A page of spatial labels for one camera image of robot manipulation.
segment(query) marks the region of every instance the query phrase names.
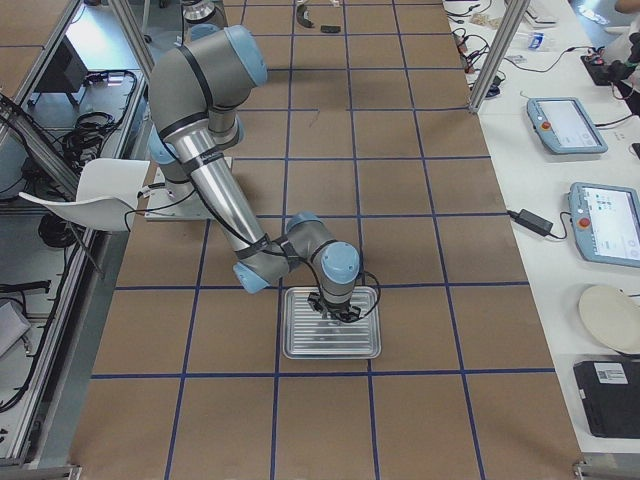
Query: cable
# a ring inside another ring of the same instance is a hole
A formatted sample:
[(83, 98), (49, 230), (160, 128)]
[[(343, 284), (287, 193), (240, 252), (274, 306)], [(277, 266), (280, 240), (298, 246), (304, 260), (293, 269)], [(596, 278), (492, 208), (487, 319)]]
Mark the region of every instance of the cable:
[(535, 68), (521, 67), (516, 62), (514, 62), (513, 60), (511, 60), (510, 58), (507, 58), (507, 57), (503, 58), (503, 60), (506, 60), (507, 62), (509, 62), (511, 65), (513, 65), (517, 69), (524, 70), (525, 72), (547, 73), (549, 70), (551, 70), (553, 67), (555, 67), (558, 64), (558, 62), (562, 59), (562, 57), (564, 56), (565, 53), (573, 52), (574, 50), (577, 50), (578, 48), (589, 48), (589, 49), (592, 49), (593, 47), (590, 47), (590, 46), (569, 47), (569, 48), (567, 48), (565, 51), (563, 51), (560, 54), (560, 56), (556, 59), (555, 62), (553, 62), (549, 67), (545, 68), (544, 70), (537, 70)]
[(608, 127), (610, 125), (615, 125), (616, 123), (624, 122), (625, 120), (628, 120), (629, 118), (633, 117), (634, 115), (635, 115), (635, 113), (632, 113), (630, 115), (627, 115), (626, 117), (619, 118), (618, 120), (614, 120), (613, 122), (596, 123), (596, 124), (594, 124), (594, 126), (596, 128)]
[(9, 190), (11, 190), (13, 187), (15, 187), (17, 184), (19, 184), (22, 180), (24, 180), (24, 177), (20, 177), (18, 180), (16, 180), (15, 182), (13, 182), (10, 186), (8, 186), (7, 188), (5, 188), (4, 190), (0, 190), (0, 193), (5, 193), (8, 192)]
[(29, 373), (27, 374), (27, 377), (24, 383), (22, 384), (22, 386), (15, 389), (16, 393), (8, 400), (0, 402), (0, 413), (5, 413), (10, 409), (12, 409), (13, 407), (15, 407), (20, 402), (20, 400), (22, 400), (22, 397), (24, 397), (24, 394), (27, 392), (27, 390), (29, 390), (29, 386), (31, 385), (31, 380), (33, 379), (33, 375), (35, 374), (38, 360), (40, 358), (40, 355), (42, 354), (44, 345), (46, 343), (44, 339), (47, 337), (47, 333), (49, 332), (49, 329), (51, 328), (51, 324), (55, 319), (56, 311), (58, 309), (58, 305), (60, 304), (60, 300), (62, 297), (61, 295), (62, 289), (64, 287), (64, 284), (66, 283), (67, 277), (69, 276), (69, 271), (71, 268), (71, 264), (73, 263), (73, 259), (75, 258), (79, 249), (80, 249), (80, 245), (76, 244), (73, 251), (71, 252), (71, 255), (69, 256), (69, 262), (64, 266), (64, 270), (62, 271), (62, 275), (60, 276), (60, 283), (58, 284), (58, 288), (56, 290), (56, 296), (53, 301), (53, 305), (51, 306), (51, 311), (49, 313), (49, 316), (47, 317), (47, 321), (42, 327), (42, 337), (40, 338), (40, 342), (38, 343), (38, 348), (36, 349), (36, 352), (31, 357), (31, 366), (29, 367)]
[(171, 149), (170, 149), (170, 148), (169, 148), (169, 146), (164, 142), (164, 140), (160, 139), (160, 142), (162, 143), (162, 146), (163, 146), (163, 147), (164, 147), (164, 149), (167, 151), (167, 153), (168, 153), (169, 155), (171, 155), (171, 157), (173, 157), (173, 159), (174, 159), (175, 161), (179, 162), (179, 161), (180, 161), (180, 159), (179, 159), (178, 157), (176, 157), (175, 153), (173, 153), (173, 152), (171, 151)]
[(564, 230), (564, 234), (562, 235), (562, 237), (558, 237), (553, 233), (549, 232), (549, 236), (555, 238), (556, 240), (564, 240), (565, 238), (567, 238), (567, 235), (568, 235), (567, 226), (564, 224), (563, 215), (569, 215), (569, 217), (571, 217), (571, 212), (560, 212), (560, 223), (562, 224), (562, 229)]
[(175, 207), (176, 205), (180, 205), (182, 202), (186, 201), (187, 199), (189, 199), (194, 193), (196, 193), (196, 189), (194, 188), (193, 190), (191, 190), (191, 192), (189, 193), (189, 195), (187, 195), (186, 197), (178, 200), (175, 203), (171, 203), (169, 205), (164, 205), (162, 207), (156, 207), (156, 208), (141, 208), (139, 210), (129, 210), (128, 212), (125, 212), (124, 214), (124, 225), (127, 227), (127, 231), (131, 232), (131, 228), (129, 227), (129, 222), (127, 221), (127, 217), (129, 215), (131, 215), (132, 213), (135, 213), (136, 215), (140, 215), (142, 213), (146, 213), (146, 212), (157, 212), (159, 210), (164, 210), (166, 208), (170, 208), (170, 207)]

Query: metal profile beam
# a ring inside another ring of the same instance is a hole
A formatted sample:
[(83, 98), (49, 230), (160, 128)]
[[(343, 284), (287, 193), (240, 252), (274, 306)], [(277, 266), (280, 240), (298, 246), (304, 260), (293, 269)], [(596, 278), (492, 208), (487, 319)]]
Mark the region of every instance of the metal profile beam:
[(110, 0), (109, 5), (122, 27), (122, 32), (131, 47), (133, 56), (136, 57), (138, 61), (142, 74), (146, 79), (149, 79), (154, 66), (153, 57), (144, 41), (144, 36), (138, 27), (136, 17), (133, 14), (133, 10), (131, 10), (131, 6), (129, 6), (129, 2), (127, 0)]
[(507, 53), (509, 44), (516, 34), (524, 12), (528, 7), (529, 0), (511, 0), (507, 5), (507, 11), (502, 18), (502, 22), (500, 22), (500, 27), (491, 44), (487, 59), (482, 65), (480, 75), (478, 75), (478, 79), (473, 85), (473, 90), (471, 90), (471, 97), (469, 98), (469, 111), (471, 113), (478, 113), (478, 110), (480, 110), (480, 105), (493, 83), (493, 78), (498, 72), (498, 68), (500, 68), (500, 62), (502, 62), (505, 53)]

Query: blue joint cap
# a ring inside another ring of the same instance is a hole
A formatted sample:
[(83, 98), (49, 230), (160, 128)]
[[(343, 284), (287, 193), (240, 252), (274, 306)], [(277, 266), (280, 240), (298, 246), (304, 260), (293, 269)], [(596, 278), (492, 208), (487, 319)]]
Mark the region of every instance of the blue joint cap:
[(191, 27), (191, 41), (200, 40), (203, 37), (220, 31), (220, 27), (211, 23), (201, 23)]
[(350, 243), (332, 243), (322, 253), (322, 271), (332, 282), (341, 285), (353, 282), (359, 267), (360, 255)]
[(249, 293), (257, 293), (269, 284), (264, 278), (258, 275), (256, 272), (247, 267), (244, 263), (236, 263), (233, 266), (233, 273), (236, 274), (238, 280)]
[(251, 32), (242, 25), (234, 25), (225, 28), (224, 33), (256, 87), (267, 83), (267, 66)]
[(287, 222), (287, 226), (285, 227), (284, 232), (289, 233), (291, 230), (293, 230), (293, 227), (295, 227), (296, 225), (300, 225), (301, 223), (304, 223), (304, 222), (321, 222), (322, 223), (322, 220), (316, 217), (316, 214), (313, 212), (299, 212), (299, 213), (296, 213), (293, 217), (291, 217), (291, 220)]
[[(172, 145), (169, 145), (168, 143), (165, 145), (176, 157), (178, 156)], [(156, 127), (153, 127), (153, 130), (151, 130), (151, 133), (149, 134), (148, 147), (149, 153), (151, 154), (151, 158), (153, 158), (154, 162), (160, 165), (168, 165), (176, 161), (175, 158), (169, 155), (169, 152), (164, 148), (164, 145), (162, 145), (162, 140), (160, 140), (158, 132), (156, 132)]]

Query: blue tape grid line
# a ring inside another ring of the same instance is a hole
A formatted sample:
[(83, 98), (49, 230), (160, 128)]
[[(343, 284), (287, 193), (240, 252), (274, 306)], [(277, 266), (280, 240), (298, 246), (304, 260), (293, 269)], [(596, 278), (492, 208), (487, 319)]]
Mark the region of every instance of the blue tape grid line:
[[(348, 18), (348, 10), (345, 6), (344, 2), (342, 3), (342, 15), (344, 17), (345, 25), (347, 24)], [(355, 116), (353, 109), (353, 91), (352, 91), (352, 83), (351, 83), (351, 63), (349, 61), (349, 41), (348, 41), (348, 33), (347, 29), (343, 29), (343, 37), (345, 44), (345, 62), (346, 62), (346, 70), (347, 70), (347, 94), (349, 99), (349, 117), (351, 120), (351, 154), (352, 154), (352, 162), (353, 162), (353, 172), (355, 179), (355, 197), (356, 197), (356, 218), (357, 218), (357, 228), (358, 228), (358, 251), (360, 252), (360, 262), (361, 268), (364, 269), (366, 264), (364, 263), (364, 235), (362, 234), (362, 208), (360, 205), (360, 181), (359, 181), (359, 173), (358, 173), (358, 161), (356, 160), (356, 129), (355, 129)], [(371, 360), (367, 360), (367, 372), (371, 373), (372, 365)], [(373, 456), (373, 471), (376, 480), (380, 480), (380, 461), (378, 455), (378, 438), (377, 438), (377, 429), (376, 429), (376, 410), (375, 410), (375, 397), (373, 390), (373, 378), (371, 375), (367, 377), (367, 390), (369, 396), (369, 422), (371, 428), (371, 454)]]
[[(295, 3), (291, 10), (291, 29), (293, 30), (296, 22), (296, 7)], [(293, 51), (294, 51), (294, 37), (291, 36), (289, 44), (289, 85), (287, 86), (287, 106), (289, 111), (287, 113), (287, 133), (284, 152), (284, 181), (282, 188), (282, 223), (281, 231), (284, 232), (286, 213), (287, 213), (287, 192), (289, 185), (289, 144), (291, 143), (291, 105), (292, 100), (292, 81), (293, 81)], [(278, 315), (276, 325), (276, 345), (275, 345), (275, 377), (273, 379), (273, 410), (271, 418), (271, 453), (270, 453), (270, 466), (269, 466), (269, 479), (276, 480), (276, 458), (278, 453), (278, 403), (280, 395), (280, 340), (282, 330), (282, 293), (283, 293), (283, 279), (278, 281)]]
[(356, 372), (187, 372), (176, 373), (96, 373), (92, 380), (128, 380), (153, 378), (320, 378), (320, 377), (432, 377), (437, 375), (521, 375), (555, 373), (553, 367), (472, 368), (468, 370), (369, 370)]
[[(395, 16), (395, 21), (396, 21), (396, 27), (398, 29), (398, 40), (400, 41), (400, 52), (402, 54), (402, 62), (404, 64), (404, 66), (407, 66), (407, 58), (406, 58), (406, 53), (405, 53), (405, 46), (404, 46), (404, 41), (403, 41), (403, 37), (400, 34), (400, 22), (398, 20), (398, 12), (397, 12), (397, 8), (396, 8), (396, 3), (395, 0), (392, 0), (392, 6), (393, 6), (393, 13)], [(415, 107), (415, 103), (414, 103), (414, 95), (413, 95), (413, 88), (411, 86), (411, 79), (409, 77), (409, 72), (405, 71), (405, 75), (406, 75), (406, 79), (407, 79), (407, 86), (409, 88), (409, 98), (411, 101), (411, 106)], [(414, 120), (414, 124), (415, 124), (415, 133), (416, 136), (418, 138), (418, 147), (420, 149), (420, 155), (424, 158), (424, 154), (425, 154), (425, 149), (424, 149), (424, 142), (422, 139), (422, 136), (420, 134), (420, 123), (418, 121), (418, 115), (417, 112), (414, 110), (413, 112), (413, 120)], [(432, 187), (431, 187), (431, 181), (429, 178), (429, 168), (427, 165), (427, 162), (423, 160), (422, 162), (423, 164), (423, 169), (424, 169), (424, 174), (425, 174), (425, 180), (426, 180), (426, 186), (427, 186), (427, 193), (428, 193), (428, 197), (429, 197), (429, 203), (431, 205), (431, 211), (432, 212), (436, 212), (436, 208), (435, 208), (435, 201), (433, 198), (433, 191), (432, 191)], [(435, 230), (435, 236), (436, 236), (436, 243), (438, 246), (438, 254), (440, 256), (440, 265), (442, 267), (442, 275), (444, 278), (444, 283), (445, 283), (445, 292), (447, 295), (447, 302), (449, 304), (449, 314), (451, 316), (451, 326), (453, 328), (453, 334), (454, 334), (454, 341), (455, 341), (455, 345), (456, 345), (456, 351), (457, 351), (457, 355), (458, 355), (458, 362), (460, 364), (460, 370), (461, 370), (461, 379), (462, 379), (462, 386), (463, 386), (463, 390), (464, 390), (464, 396), (465, 396), (465, 402), (467, 405), (467, 412), (468, 412), (468, 416), (469, 416), (469, 425), (471, 427), (471, 436), (473, 439), (473, 445), (474, 445), (474, 450), (475, 450), (475, 454), (476, 454), (476, 462), (478, 464), (478, 470), (480, 472), (480, 478), (481, 480), (486, 480), (486, 475), (484, 472), (484, 464), (483, 464), (483, 460), (482, 460), (482, 453), (480, 450), (480, 442), (478, 439), (478, 433), (476, 431), (476, 425), (475, 425), (475, 420), (474, 420), (474, 416), (473, 416), (473, 405), (471, 402), (471, 396), (469, 394), (469, 386), (468, 386), (468, 382), (467, 382), (467, 376), (464, 373), (464, 358), (463, 358), (463, 354), (462, 354), (462, 345), (460, 342), (460, 336), (458, 333), (458, 326), (457, 326), (457, 322), (456, 322), (456, 316), (455, 316), (455, 310), (453, 308), (453, 299), (451, 296), (451, 288), (449, 286), (449, 277), (447, 274), (447, 268), (445, 265), (445, 257), (444, 257), (444, 249), (443, 249), (443, 245), (442, 245), (442, 239), (440, 237), (440, 228), (438, 226), (438, 218), (437, 216), (433, 218), (433, 225), (434, 225), (434, 230)]]

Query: metal tray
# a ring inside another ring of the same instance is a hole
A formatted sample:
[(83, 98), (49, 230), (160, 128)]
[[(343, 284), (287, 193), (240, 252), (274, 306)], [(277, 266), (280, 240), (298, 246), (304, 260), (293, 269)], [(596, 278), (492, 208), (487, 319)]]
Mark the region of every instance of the metal tray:
[[(291, 359), (369, 359), (380, 355), (378, 307), (355, 323), (323, 319), (307, 303), (317, 288), (294, 287), (284, 295), (282, 350)], [(376, 301), (371, 287), (356, 287), (351, 304), (367, 312)]]

